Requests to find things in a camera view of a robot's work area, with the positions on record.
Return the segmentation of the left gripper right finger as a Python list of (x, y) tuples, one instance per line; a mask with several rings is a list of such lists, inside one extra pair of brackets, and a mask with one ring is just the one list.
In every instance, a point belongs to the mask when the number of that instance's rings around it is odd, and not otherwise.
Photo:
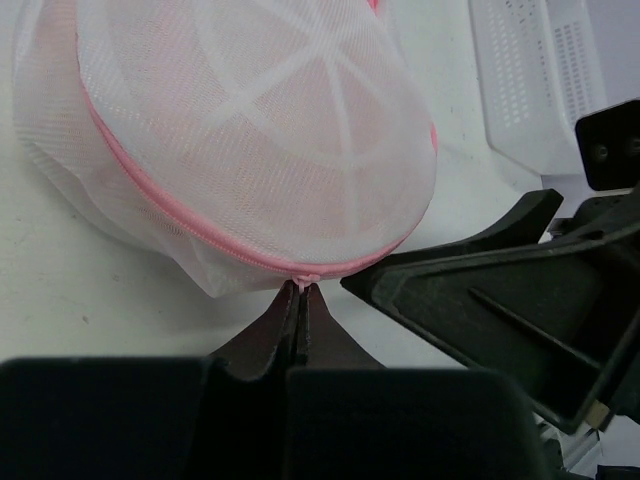
[(487, 370), (319, 369), (287, 378), (288, 479), (542, 479), (526, 399)]

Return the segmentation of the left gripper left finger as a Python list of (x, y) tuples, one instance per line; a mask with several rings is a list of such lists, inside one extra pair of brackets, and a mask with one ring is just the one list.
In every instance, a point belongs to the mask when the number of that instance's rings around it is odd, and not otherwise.
[(1, 366), (5, 479), (277, 479), (299, 290), (205, 357)]

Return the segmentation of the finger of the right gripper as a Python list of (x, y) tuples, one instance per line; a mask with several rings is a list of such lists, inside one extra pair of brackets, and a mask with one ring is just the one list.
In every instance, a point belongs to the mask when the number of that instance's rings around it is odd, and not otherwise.
[(388, 264), (342, 286), (462, 365), (513, 380), (564, 432), (639, 416), (634, 241)]
[(528, 192), (494, 224), (463, 240), (398, 253), (397, 260), (434, 260), (536, 244), (564, 197), (555, 189)]

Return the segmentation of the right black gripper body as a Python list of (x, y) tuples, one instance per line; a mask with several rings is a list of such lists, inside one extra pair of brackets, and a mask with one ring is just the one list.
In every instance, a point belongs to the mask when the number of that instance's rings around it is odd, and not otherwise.
[(572, 250), (624, 247), (639, 249), (639, 185), (630, 192), (584, 201), (572, 219)]

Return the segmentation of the white mesh laundry bag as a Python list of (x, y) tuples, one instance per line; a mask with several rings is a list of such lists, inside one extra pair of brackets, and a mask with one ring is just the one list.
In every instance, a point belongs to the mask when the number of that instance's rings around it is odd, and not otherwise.
[(387, 1), (27, 1), (12, 89), (61, 194), (213, 297), (356, 273), (433, 197)]

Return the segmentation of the pink bra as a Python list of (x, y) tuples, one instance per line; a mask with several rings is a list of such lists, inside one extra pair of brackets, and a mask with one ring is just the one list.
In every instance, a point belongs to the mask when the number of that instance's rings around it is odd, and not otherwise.
[(81, 36), (78, 57), (131, 173), (237, 242), (338, 262), (405, 236), (431, 201), (431, 119), (372, 29), (137, 29)]

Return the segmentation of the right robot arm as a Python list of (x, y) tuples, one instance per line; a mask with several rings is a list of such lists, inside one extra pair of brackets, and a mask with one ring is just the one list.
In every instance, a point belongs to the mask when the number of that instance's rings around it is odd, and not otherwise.
[(514, 380), (566, 433), (639, 416), (639, 104), (581, 118), (595, 191), (525, 194), (467, 239), (394, 254), (342, 286), (468, 367)]

